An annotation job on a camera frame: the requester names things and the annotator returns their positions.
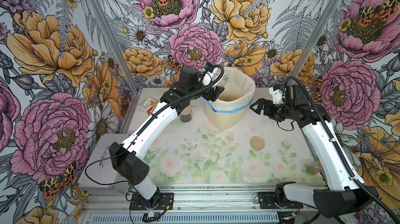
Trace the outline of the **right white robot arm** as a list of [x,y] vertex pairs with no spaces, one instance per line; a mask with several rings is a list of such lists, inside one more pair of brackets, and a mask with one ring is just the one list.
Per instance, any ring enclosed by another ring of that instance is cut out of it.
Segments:
[[322,165],[326,187],[291,181],[278,183],[272,196],[258,194],[260,206],[265,206],[269,199],[280,208],[290,207],[292,203],[305,205],[316,209],[318,216],[343,223],[343,216],[360,212],[375,202],[398,224],[399,217],[379,199],[377,189],[366,185],[350,164],[334,133],[329,114],[314,102],[302,82],[290,76],[283,86],[273,86],[269,93],[272,100],[260,98],[251,104],[251,110],[277,123],[289,119],[298,124],[313,157]]

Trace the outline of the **glass jar with tea leaves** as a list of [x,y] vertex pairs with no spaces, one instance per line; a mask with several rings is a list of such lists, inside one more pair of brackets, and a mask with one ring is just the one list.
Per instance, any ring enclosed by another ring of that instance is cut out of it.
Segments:
[[212,86],[213,88],[215,88],[216,86],[224,87],[229,80],[227,71],[222,71],[219,67],[214,68],[207,74],[208,78],[210,78],[210,82],[214,82],[214,85]]

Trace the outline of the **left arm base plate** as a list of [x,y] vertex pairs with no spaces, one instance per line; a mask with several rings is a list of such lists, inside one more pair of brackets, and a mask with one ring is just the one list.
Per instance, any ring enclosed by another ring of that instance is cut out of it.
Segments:
[[175,194],[168,192],[156,192],[150,199],[146,200],[139,193],[134,193],[130,200],[130,210],[171,210],[173,209]]

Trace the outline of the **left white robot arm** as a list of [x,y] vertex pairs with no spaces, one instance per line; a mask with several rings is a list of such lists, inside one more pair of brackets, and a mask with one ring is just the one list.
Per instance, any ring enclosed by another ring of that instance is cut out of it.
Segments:
[[175,120],[192,100],[216,101],[224,91],[228,76],[217,64],[206,64],[204,72],[185,67],[175,82],[162,95],[149,118],[121,144],[109,147],[112,168],[133,186],[146,208],[153,209],[159,201],[159,188],[152,181],[150,167],[144,162],[149,148],[162,131]]

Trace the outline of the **beige jar lid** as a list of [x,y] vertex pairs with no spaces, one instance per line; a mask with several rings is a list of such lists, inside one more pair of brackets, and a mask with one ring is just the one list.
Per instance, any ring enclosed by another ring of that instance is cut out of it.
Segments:
[[250,146],[255,151],[261,151],[265,148],[265,140],[260,136],[253,136],[250,138]]

